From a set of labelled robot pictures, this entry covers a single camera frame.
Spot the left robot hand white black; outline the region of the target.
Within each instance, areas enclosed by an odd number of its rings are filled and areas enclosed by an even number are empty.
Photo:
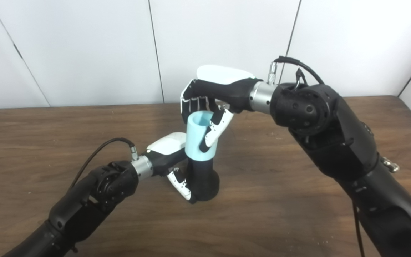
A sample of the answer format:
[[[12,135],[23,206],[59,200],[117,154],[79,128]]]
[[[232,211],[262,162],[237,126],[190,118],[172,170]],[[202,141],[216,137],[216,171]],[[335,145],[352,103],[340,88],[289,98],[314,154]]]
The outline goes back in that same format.
[[[194,204],[196,197],[191,192],[186,176],[176,167],[187,159],[185,146],[186,133],[174,132],[147,146],[144,156],[151,164],[152,176],[166,177],[185,200]]]

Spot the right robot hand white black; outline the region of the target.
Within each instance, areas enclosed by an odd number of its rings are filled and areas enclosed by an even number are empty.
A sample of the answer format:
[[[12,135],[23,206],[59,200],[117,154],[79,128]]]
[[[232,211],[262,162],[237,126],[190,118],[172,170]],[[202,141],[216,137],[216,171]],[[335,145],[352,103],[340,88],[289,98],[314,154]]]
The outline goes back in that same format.
[[[181,116],[184,123],[197,111],[209,109],[213,114],[199,150],[207,152],[230,124],[235,113],[252,111],[251,92],[263,80],[244,70],[219,65],[202,65],[181,92]]]

